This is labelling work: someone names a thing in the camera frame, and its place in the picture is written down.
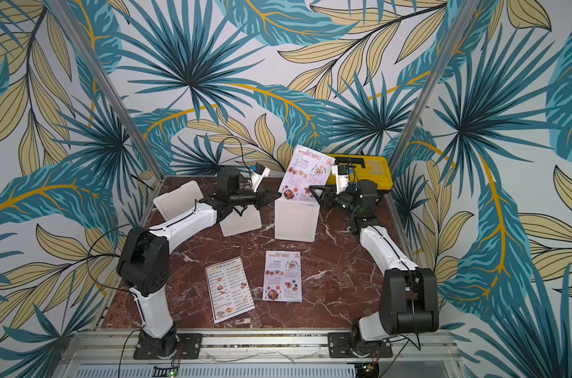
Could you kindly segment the restaurant special menu sheet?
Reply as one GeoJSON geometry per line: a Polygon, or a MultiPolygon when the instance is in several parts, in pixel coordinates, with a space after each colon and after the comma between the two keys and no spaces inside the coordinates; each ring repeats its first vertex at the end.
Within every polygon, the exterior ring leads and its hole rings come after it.
{"type": "Polygon", "coordinates": [[[310,186],[324,186],[331,174],[334,157],[297,145],[280,184],[281,199],[315,203],[310,186]]]}

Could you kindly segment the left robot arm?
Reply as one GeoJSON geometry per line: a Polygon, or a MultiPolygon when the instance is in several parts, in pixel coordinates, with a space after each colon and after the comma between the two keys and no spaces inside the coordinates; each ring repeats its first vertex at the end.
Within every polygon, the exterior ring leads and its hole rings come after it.
{"type": "Polygon", "coordinates": [[[177,327],[166,297],[170,254],[232,212],[242,214],[249,206],[262,209],[281,197],[281,193],[261,186],[261,182],[270,175],[270,168],[258,162],[248,172],[249,180],[241,184],[243,175],[238,168],[221,170],[214,191],[196,199],[191,209],[160,225],[151,228],[136,226],[128,233],[117,264],[117,275],[135,297],[143,323],[139,343],[150,348],[153,356],[169,358],[178,351],[177,327]]]}

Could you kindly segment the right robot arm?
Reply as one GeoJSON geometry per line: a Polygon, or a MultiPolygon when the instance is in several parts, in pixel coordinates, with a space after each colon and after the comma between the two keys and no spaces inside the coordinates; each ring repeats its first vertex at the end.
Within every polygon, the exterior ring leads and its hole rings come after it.
{"type": "Polygon", "coordinates": [[[321,207],[347,215],[348,229],[357,236],[383,274],[377,312],[353,322],[348,338],[332,341],[336,357],[376,354],[397,335],[421,335],[439,329],[438,285],[433,270],[410,260],[389,236],[376,215],[377,184],[312,185],[321,207]]]}

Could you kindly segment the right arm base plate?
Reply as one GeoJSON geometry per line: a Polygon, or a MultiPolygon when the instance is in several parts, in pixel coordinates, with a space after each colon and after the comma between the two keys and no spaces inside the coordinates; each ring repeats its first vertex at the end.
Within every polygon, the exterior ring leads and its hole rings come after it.
{"type": "Polygon", "coordinates": [[[390,343],[366,341],[352,332],[330,332],[328,352],[330,358],[391,358],[393,356],[390,343]]]}

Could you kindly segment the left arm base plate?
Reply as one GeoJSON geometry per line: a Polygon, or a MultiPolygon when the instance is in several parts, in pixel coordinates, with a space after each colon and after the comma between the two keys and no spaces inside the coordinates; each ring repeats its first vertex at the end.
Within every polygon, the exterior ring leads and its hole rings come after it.
{"type": "Polygon", "coordinates": [[[196,360],[201,346],[202,334],[199,333],[169,333],[161,339],[155,339],[144,332],[139,336],[133,358],[196,360]]]}

